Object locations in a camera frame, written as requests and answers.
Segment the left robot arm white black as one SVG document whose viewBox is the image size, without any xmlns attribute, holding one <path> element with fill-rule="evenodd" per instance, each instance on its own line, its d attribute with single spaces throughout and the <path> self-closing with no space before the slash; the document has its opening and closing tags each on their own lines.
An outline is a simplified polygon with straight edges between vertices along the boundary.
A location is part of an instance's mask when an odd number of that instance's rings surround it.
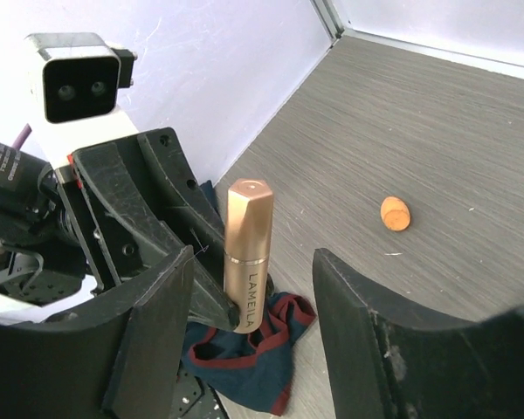
<svg viewBox="0 0 524 419">
<path fill-rule="evenodd" d="M 190 320 L 238 325 L 223 287 L 224 225 L 173 129 L 83 148 L 67 170 L 62 183 L 47 161 L 0 143 L 0 293 L 45 306 L 86 276 L 103 293 L 190 246 Z"/>
</svg>

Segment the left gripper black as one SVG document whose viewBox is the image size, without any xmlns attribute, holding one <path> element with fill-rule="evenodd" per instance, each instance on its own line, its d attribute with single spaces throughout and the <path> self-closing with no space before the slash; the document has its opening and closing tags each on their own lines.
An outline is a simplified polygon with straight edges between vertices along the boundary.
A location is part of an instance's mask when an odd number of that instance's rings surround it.
<svg viewBox="0 0 524 419">
<path fill-rule="evenodd" d="M 225 331 L 238 325 L 224 293 L 224 224 L 174 129 L 82 148 L 72 167 L 90 212 L 90 260 L 50 168 L 18 180 L 0 171 L 1 295 L 46 306 L 76 294 L 92 274 L 113 288 L 174 260 L 187 244 L 196 253 L 190 320 Z"/>
</svg>

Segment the small orange wooden object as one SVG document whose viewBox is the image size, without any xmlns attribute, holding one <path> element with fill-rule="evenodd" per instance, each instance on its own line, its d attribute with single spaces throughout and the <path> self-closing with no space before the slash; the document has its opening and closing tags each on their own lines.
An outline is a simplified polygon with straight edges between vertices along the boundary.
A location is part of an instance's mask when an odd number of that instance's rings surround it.
<svg viewBox="0 0 524 419">
<path fill-rule="evenodd" d="M 409 207 L 396 196 L 386 197 L 380 208 L 380 216 L 386 228 L 392 231 L 403 231 L 410 226 Z"/>
</svg>

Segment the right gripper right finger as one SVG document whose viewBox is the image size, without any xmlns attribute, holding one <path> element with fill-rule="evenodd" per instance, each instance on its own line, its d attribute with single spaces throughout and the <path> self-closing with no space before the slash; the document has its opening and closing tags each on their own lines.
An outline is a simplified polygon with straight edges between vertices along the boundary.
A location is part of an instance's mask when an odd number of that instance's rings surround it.
<svg viewBox="0 0 524 419">
<path fill-rule="evenodd" d="M 524 306 L 453 317 L 326 249 L 313 283 L 337 417 L 524 418 Z"/>
</svg>

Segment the navy garment red trim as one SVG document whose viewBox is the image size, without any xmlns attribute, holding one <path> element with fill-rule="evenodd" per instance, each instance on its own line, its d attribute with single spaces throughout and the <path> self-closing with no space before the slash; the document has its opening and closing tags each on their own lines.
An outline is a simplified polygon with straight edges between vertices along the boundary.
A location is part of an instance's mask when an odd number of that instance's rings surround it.
<svg viewBox="0 0 524 419">
<path fill-rule="evenodd" d="M 293 347 L 315 319 L 306 298 L 266 291 L 263 319 L 252 333 L 189 323 L 183 365 L 236 404 L 282 416 L 293 385 Z"/>
</svg>

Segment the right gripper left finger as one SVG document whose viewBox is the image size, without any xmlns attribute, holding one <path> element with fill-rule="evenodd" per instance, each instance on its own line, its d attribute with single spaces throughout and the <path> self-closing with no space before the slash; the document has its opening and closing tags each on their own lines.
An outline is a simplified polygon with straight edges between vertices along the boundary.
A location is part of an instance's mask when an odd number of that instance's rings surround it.
<svg viewBox="0 0 524 419">
<path fill-rule="evenodd" d="M 0 418 L 166 418 L 190 307 L 185 247 L 42 323 L 0 325 Z"/>
</svg>

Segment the left aluminium corner post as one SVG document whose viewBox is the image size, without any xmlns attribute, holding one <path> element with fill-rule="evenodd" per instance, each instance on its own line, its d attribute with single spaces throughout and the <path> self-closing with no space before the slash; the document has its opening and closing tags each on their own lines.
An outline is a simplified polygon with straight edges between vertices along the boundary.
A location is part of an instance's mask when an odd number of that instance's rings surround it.
<svg viewBox="0 0 524 419">
<path fill-rule="evenodd" d="M 349 34 L 351 27 L 343 1 L 311 0 L 311 4 L 330 38 L 331 46 Z"/>
</svg>

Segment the rose gold lipstick tube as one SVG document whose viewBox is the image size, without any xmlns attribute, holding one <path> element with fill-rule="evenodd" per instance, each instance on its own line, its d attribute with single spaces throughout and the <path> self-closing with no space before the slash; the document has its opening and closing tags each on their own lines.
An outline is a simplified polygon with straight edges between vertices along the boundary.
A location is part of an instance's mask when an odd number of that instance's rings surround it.
<svg viewBox="0 0 524 419">
<path fill-rule="evenodd" d="M 238 179 L 228 189 L 224 226 L 224 292 L 239 310 L 236 333 L 257 330 L 265 309 L 274 194 L 262 180 Z"/>
</svg>

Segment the black mounting base plate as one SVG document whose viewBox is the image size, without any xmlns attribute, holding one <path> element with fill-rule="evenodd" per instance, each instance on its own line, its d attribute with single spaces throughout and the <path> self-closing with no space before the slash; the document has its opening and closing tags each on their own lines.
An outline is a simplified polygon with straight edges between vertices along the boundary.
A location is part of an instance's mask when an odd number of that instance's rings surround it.
<svg viewBox="0 0 524 419">
<path fill-rule="evenodd" d="M 170 419 L 228 419 L 217 392 L 179 365 Z"/>
</svg>

